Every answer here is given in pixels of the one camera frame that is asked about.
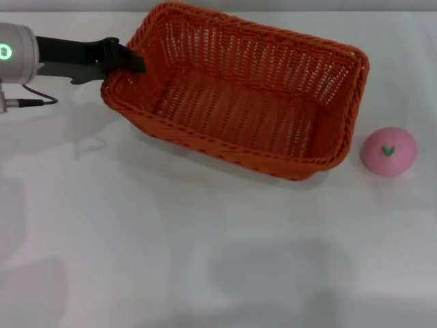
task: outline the cable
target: cable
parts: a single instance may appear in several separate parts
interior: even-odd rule
[[[22,87],[32,94],[36,94],[37,96],[43,97],[45,99],[49,99],[50,101],[43,100],[33,100],[33,99],[18,99],[18,103],[20,103],[20,107],[32,107],[32,106],[44,106],[44,105],[54,105],[58,103],[58,100],[48,94],[43,94],[42,92],[31,89],[25,84],[22,84]]]

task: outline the pink ball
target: pink ball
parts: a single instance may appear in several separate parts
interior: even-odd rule
[[[368,169],[381,176],[398,176],[414,163],[417,145],[414,137],[402,128],[381,128],[372,133],[361,149]]]

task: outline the white table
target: white table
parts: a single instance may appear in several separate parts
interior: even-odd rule
[[[100,83],[0,117],[2,328],[431,328],[437,322],[437,13],[238,13],[356,45],[371,72],[336,169],[288,182],[144,137]],[[144,13],[0,14],[37,35],[127,42]],[[31,96],[7,86],[7,96]],[[398,179],[363,138],[407,128]]]

